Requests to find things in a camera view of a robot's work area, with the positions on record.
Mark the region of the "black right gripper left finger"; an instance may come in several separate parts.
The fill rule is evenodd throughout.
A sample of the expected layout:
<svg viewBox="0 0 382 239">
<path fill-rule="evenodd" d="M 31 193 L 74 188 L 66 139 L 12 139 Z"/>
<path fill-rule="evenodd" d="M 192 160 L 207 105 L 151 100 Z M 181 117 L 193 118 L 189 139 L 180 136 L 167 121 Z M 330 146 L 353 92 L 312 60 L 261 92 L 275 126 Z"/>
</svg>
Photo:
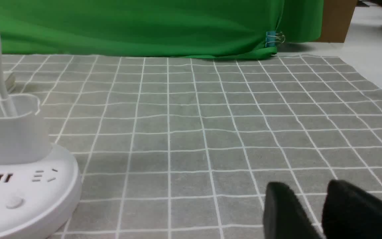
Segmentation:
<svg viewBox="0 0 382 239">
<path fill-rule="evenodd" d="M 321 239 L 294 191 L 285 183 L 269 182 L 263 213 L 266 239 Z"/>
</svg>

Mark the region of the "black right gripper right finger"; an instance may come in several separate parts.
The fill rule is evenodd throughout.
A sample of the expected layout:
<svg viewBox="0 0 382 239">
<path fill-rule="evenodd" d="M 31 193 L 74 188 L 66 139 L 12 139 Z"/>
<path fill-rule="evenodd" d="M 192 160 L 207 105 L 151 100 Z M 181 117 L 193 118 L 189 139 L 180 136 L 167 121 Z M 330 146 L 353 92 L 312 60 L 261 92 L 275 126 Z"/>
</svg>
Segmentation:
<svg viewBox="0 0 382 239">
<path fill-rule="evenodd" d="M 382 200 L 344 180 L 331 180 L 322 210 L 328 239 L 382 239 Z"/>
</svg>

